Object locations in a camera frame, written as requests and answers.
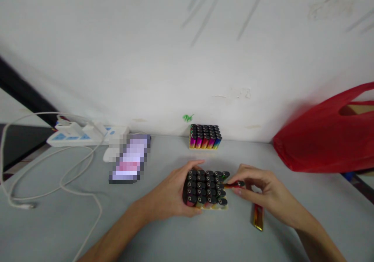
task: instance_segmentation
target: white wall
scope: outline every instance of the white wall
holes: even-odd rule
[[[190,2],[0,0],[0,54],[61,111],[166,135],[194,114],[259,142],[374,81],[374,14],[350,30],[374,0],[260,0],[240,40],[256,0],[218,0],[204,21],[206,0],[182,28]]]
[[[0,124],[13,122],[16,119],[19,119],[31,113],[32,112],[29,109],[15,100],[8,93],[0,89]],[[49,127],[49,125],[42,119],[35,116],[20,120],[16,124]]]

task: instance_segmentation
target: bag handle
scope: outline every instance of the bag handle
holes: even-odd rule
[[[363,85],[359,85],[356,87],[353,87],[349,90],[343,91],[327,100],[322,102],[320,106],[322,107],[331,107],[336,110],[340,110],[343,106],[346,106],[349,102],[351,102],[353,99],[358,97],[360,94],[374,89],[374,82],[371,83],[365,83]]]

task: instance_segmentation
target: white cord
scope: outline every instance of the white cord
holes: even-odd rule
[[[91,149],[89,147],[86,147],[86,146],[71,146],[71,147],[67,147],[67,148],[64,148],[64,149],[61,149],[61,150],[58,150],[56,152],[53,152],[49,155],[46,155],[45,157],[39,159],[38,161],[36,161],[35,163],[33,163],[32,165],[30,165],[25,171],[22,172],[22,174],[13,182],[13,184],[11,185],[9,191],[6,190],[5,186],[4,186],[4,178],[3,178],[3,172],[4,172],[4,145],[5,145],[5,137],[6,137],[6,133],[7,133],[7,130],[9,128],[9,126],[11,126],[12,124],[14,124],[15,122],[21,120],[21,119],[24,119],[24,118],[27,118],[27,117],[30,117],[30,116],[34,116],[34,115],[43,115],[43,114],[58,114],[58,115],[63,115],[63,116],[68,116],[68,117],[76,117],[76,118],[80,118],[80,119],[83,119],[85,121],[87,121],[88,123],[90,124],[93,124],[90,120],[88,120],[87,118],[85,117],[81,117],[81,116],[77,116],[77,115],[72,115],[72,114],[69,114],[69,113],[62,113],[62,112],[39,112],[39,113],[33,113],[33,114],[30,114],[30,115],[26,115],[26,116],[23,116],[19,119],[16,119],[14,120],[13,122],[10,122],[8,124],[5,125],[5,127],[3,128],[3,133],[2,133],[2,137],[1,137],[1,142],[0,142],[0,186],[2,187],[5,195],[7,196],[7,199],[8,199],[8,203],[10,206],[12,207],[16,207],[16,208],[21,208],[21,209],[32,209],[32,208],[35,208],[35,205],[34,204],[16,204],[13,202],[13,200],[33,200],[33,199],[37,199],[37,198],[41,198],[41,197],[44,197],[44,196],[47,196],[49,194],[52,194],[56,191],[58,191],[59,189],[63,189],[64,191],[68,192],[68,193],[71,193],[71,194],[74,194],[74,195],[79,195],[79,196],[92,196],[93,199],[95,200],[97,206],[99,207],[99,216],[97,217],[96,219],[96,222],[95,224],[93,225],[93,227],[91,228],[90,232],[88,233],[88,235],[86,236],[86,239],[84,240],[83,244],[81,245],[79,251],[77,252],[77,254],[75,255],[74,259],[73,259],[73,262],[75,262],[78,257],[80,256],[84,246],[86,245],[88,239],[90,238],[93,230],[95,229],[97,223],[99,222],[100,218],[101,218],[101,214],[102,214],[102,207],[101,207],[101,204],[98,200],[98,198],[96,197],[96,195],[94,195],[93,193],[81,193],[81,192],[76,192],[76,191],[73,191],[73,190],[70,190],[68,189],[67,187],[65,187],[65,185],[69,184],[70,182],[72,182],[73,180],[75,180],[77,177],[79,177],[81,174],[83,174],[88,166],[91,164],[92,162],[92,159],[94,157],[94,152],[95,150],[103,143],[104,141],[104,138],[102,138],[100,144],[98,144],[94,149]],[[74,166],[72,166],[64,175],[63,177],[61,177],[60,179],[60,182],[59,182],[59,185],[60,187],[50,191],[50,192],[47,192],[45,194],[42,194],[42,195],[38,195],[38,196],[32,196],[32,197],[28,197],[28,198],[13,198],[12,197],[12,192],[13,192],[13,189],[16,185],[16,183],[21,179],[22,176],[24,176],[34,165],[38,164],[39,162],[45,160],[46,158],[54,155],[54,154],[57,154],[61,151],[64,151],[64,150],[67,150],[67,149],[70,149],[70,148],[74,148],[74,147],[84,147],[84,148],[87,148],[89,150],[91,150],[91,152],[86,156],[84,157],[82,160],[80,160],[78,163],[76,163]],[[80,172],[78,173],[75,177],[73,177],[71,180],[67,181],[66,183],[62,183],[65,176],[72,170],[74,169],[77,165],[79,165],[81,162],[83,162],[85,159],[87,159],[88,157],[90,157],[87,165],[85,166],[85,168]]]

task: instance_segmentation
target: left hand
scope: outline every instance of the left hand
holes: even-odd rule
[[[193,217],[201,214],[201,209],[188,207],[182,200],[183,186],[188,171],[201,169],[198,167],[205,160],[189,161],[181,168],[173,170],[156,188],[136,201],[144,208],[148,221],[164,220],[172,216]]]

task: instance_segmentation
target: forearm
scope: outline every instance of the forearm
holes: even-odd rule
[[[79,262],[116,261],[133,237],[148,224],[147,212],[139,202],[133,203],[110,230],[93,246]]]
[[[322,225],[311,216],[296,232],[311,262],[346,262]]]

